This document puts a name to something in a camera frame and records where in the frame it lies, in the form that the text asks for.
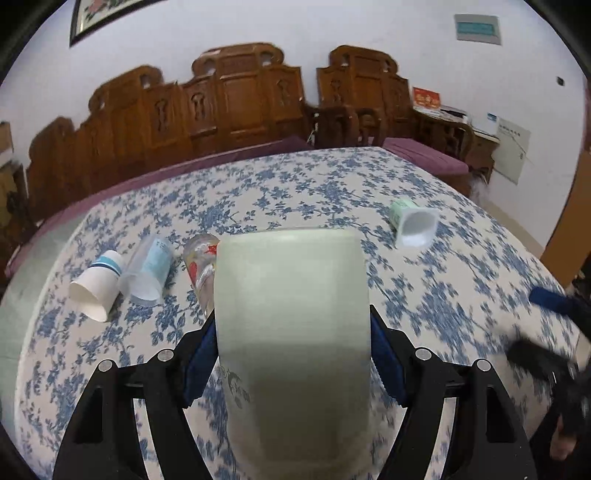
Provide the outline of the person's right hand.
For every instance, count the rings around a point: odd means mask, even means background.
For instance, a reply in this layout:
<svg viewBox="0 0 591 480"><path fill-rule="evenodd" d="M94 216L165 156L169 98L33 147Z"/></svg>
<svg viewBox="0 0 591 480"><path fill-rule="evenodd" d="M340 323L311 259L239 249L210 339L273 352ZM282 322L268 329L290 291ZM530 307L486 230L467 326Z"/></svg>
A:
<svg viewBox="0 0 591 480"><path fill-rule="evenodd" d="M550 443L550 457L556 461L565 461L575 451L579 441L584 438L584 435L567 434L563 416L560 415Z"/></svg>

